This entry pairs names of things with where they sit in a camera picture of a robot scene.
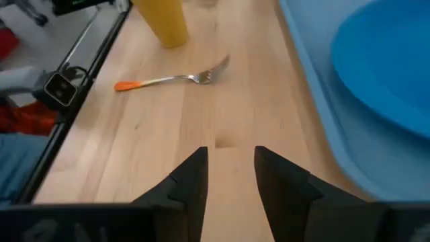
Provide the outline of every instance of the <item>blue tray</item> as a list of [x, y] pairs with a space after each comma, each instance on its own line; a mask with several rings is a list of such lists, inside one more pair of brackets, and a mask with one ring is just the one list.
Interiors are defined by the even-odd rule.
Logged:
[[430, 140], [373, 113], [343, 85], [333, 68], [333, 36], [349, 15], [368, 2], [280, 0], [280, 5], [342, 170], [379, 200], [430, 200]]

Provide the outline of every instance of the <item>light wood surface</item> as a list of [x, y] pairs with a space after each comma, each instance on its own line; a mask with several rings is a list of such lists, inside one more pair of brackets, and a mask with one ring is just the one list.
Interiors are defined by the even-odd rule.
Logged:
[[[129, 202], [207, 146], [202, 241], [273, 241], [255, 145], [363, 197], [333, 160], [277, 5], [187, 0], [184, 12], [191, 39], [167, 50], [132, 10], [35, 202]], [[197, 73], [227, 53], [230, 66], [213, 85], [113, 90], [119, 80]]]

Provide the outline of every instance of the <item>fork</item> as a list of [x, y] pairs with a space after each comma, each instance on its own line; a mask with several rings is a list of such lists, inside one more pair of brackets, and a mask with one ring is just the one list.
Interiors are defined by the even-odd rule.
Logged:
[[160, 83], [163, 81], [172, 81], [172, 80], [180, 80], [180, 79], [187, 79], [190, 81], [194, 81], [197, 84], [209, 84], [218, 78], [218, 76], [223, 72], [223, 70], [227, 68], [229, 62], [230, 62], [230, 56], [227, 55], [215, 67], [212, 67], [207, 71], [202, 71], [197, 75], [176, 75], [173, 77], [152, 79], [148, 81], [119, 81], [115, 84], [114, 89], [115, 91], [127, 91], [131, 89], [139, 88], [139, 87], [145, 87], [147, 85], [152, 85], [155, 83]]

